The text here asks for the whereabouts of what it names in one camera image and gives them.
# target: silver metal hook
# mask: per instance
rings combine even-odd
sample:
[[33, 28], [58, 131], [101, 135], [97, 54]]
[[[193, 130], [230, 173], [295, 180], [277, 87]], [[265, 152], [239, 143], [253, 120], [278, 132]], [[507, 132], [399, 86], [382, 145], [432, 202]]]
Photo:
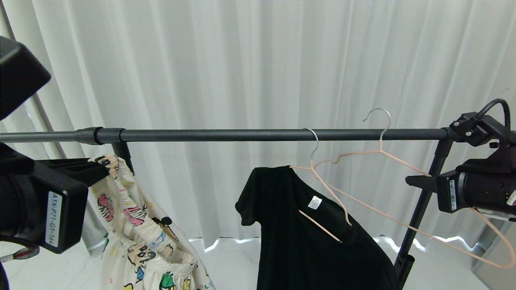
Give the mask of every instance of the silver metal hook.
[[382, 134], [380, 134], [380, 141], [383, 141], [383, 133], [385, 133], [385, 131], [387, 131], [387, 130], [391, 127], [391, 114], [390, 114], [387, 110], [382, 109], [382, 108], [380, 108], [380, 107], [373, 108], [371, 111], [369, 111], [369, 113], [367, 114], [367, 117], [365, 117], [365, 119], [364, 119], [364, 120], [362, 120], [362, 122], [367, 121], [367, 119], [369, 118], [369, 116], [371, 115], [371, 113], [372, 113], [373, 111], [376, 111], [376, 110], [382, 110], [382, 111], [384, 111], [384, 112], [387, 114], [387, 116], [389, 117], [389, 123], [388, 123], [388, 125], [387, 125], [387, 128], [383, 129]]
[[317, 142], [317, 145], [315, 146], [314, 151], [312, 151], [312, 155], [311, 155], [311, 157], [310, 157], [310, 159], [311, 159], [311, 160], [313, 160], [313, 159], [314, 159], [314, 153], [315, 153], [315, 151], [317, 151], [317, 149], [319, 148], [319, 137], [317, 137], [317, 134], [316, 134], [312, 129], [310, 129], [310, 128], [305, 128], [305, 129], [306, 129], [306, 130], [310, 130], [310, 132], [312, 132], [312, 134], [314, 134], [314, 136], [315, 136], [315, 141]]

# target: white garment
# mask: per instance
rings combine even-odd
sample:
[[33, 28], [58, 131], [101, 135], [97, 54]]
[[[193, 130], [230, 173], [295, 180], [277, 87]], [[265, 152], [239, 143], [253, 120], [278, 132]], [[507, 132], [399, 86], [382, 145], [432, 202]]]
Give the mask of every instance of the white garment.
[[215, 289], [194, 248], [145, 192], [123, 159], [90, 159], [109, 176], [90, 187], [95, 212], [108, 230], [102, 289]]

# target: white curtain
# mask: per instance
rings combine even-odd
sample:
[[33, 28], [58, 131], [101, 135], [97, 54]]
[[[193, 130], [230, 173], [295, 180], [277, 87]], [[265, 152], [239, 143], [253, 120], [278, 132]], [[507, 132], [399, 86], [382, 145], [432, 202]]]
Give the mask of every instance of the white curtain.
[[[494, 98], [516, 110], [516, 2], [498, 1], [14, 1], [12, 32], [53, 78], [2, 130], [392, 128], [448, 126]], [[502, 120], [501, 110], [490, 115]], [[428, 169], [436, 141], [386, 141]], [[30, 156], [94, 156], [109, 147], [16, 144]], [[234, 209], [252, 168], [309, 164], [314, 142], [130, 143], [137, 177], [188, 237], [259, 236]], [[321, 142], [315, 159], [373, 150]], [[455, 144], [444, 170], [487, 147]], [[380, 155], [320, 168], [332, 185], [408, 222], [419, 190], [410, 169]], [[323, 192], [313, 177], [304, 180]], [[405, 229], [343, 198], [372, 236]], [[473, 245], [470, 211], [438, 211], [422, 229]]]

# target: marble floor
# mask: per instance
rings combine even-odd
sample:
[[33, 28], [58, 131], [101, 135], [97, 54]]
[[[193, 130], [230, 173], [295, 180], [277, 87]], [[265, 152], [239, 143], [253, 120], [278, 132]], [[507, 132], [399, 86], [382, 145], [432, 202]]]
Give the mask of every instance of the marble floor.
[[[388, 238], [377, 239], [393, 261], [396, 246]], [[255, 290], [260, 260], [260, 240], [238, 241], [221, 238], [208, 249], [203, 249], [202, 240], [192, 244], [214, 285], [219, 290]], [[0, 254], [12, 253], [17, 247], [0, 244]], [[471, 259], [438, 243], [430, 243], [424, 249], [413, 247], [411, 254], [416, 262], [408, 277], [406, 290], [464, 289], [486, 290], [487, 288], [470, 271]], [[4, 263], [11, 289], [99, 289], [100, 258], [90, 257], [83, 243], [61, 255], [42, 249], [36, 257]]]

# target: black metal rod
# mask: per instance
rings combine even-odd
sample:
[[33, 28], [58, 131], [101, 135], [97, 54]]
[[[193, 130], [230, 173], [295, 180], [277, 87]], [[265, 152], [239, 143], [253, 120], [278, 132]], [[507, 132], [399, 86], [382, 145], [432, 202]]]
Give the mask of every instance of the black metal rod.
[[111, 144], [113, 147], [113, 151], [115, 155], [125, 160], [127, 167], [134, 173], [133, 162], [131, 161], [131, 152], [129, 151], [129, 147], [126, 142], [115, 142]]
[[[84, 142], [78, 131], [3, 133], [0, 142]], [[378, 140], [382, 129], [322, 129], [314, 130], [321, 141]], [[95, 131], [100, 143], [123, 142], [189, 142], [189, 141], [309, 141], [312, 133], [305, 129], [285, 130], [122, 130], [100, 128]], [[390, 129], [384, 140], [458, 140], [446, 129]]]
[[[450, 153], [450, 150], [453, 145], [453, 140], [440, 140], [437, 144], [437, 148], [434, 154], [434, 158], [432, 164], [430, 165], [430, 170], [428, 173], [431, 176], [436, 176], [441, 173], [443, 169], [444, 162]], [[429, 190], [423, 189], [421, 191], [420, 197], [417, 201], [417, 205], [414, 209], [414, 213], [412, 214], [412, 218], [410, 220], [410, 225], [414, 228], [419, 228], [421, 225], [421, 221], [423, 220], [423, 216], [425, 214], [428, 203], [430, 202], [430, 198], [432, 196], [432, 192]], [[403, 242], [401, 243], [400, 250], [398, 252], [398, 257], [396, 258], [396, 262], [394, 263], [394, 269], [396, 271], [396, 275], [398, 277], [398, 284], [400, 289], [403, 288], [405, 281], [407, 280], [407, 276], [409, 275], [410, 269], [412, 267], [413, 261], [409, 260], [409, 251], [414, 239], [416, 237], [416, 232], [407, 229], [405, 233], [405, 237], [403, 238]]]

